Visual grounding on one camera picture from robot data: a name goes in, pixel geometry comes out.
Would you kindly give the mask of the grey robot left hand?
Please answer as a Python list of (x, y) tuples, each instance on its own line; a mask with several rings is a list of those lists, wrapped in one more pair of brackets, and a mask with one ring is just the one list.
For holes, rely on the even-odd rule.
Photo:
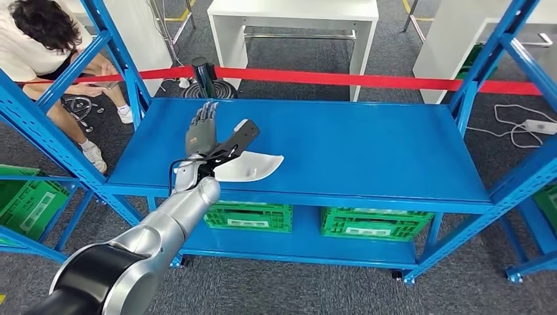
[(208, 156), (217, 146), (215, 112), (217, 102), (206, 102), (191, 119), (185, 135), (186, 155)]

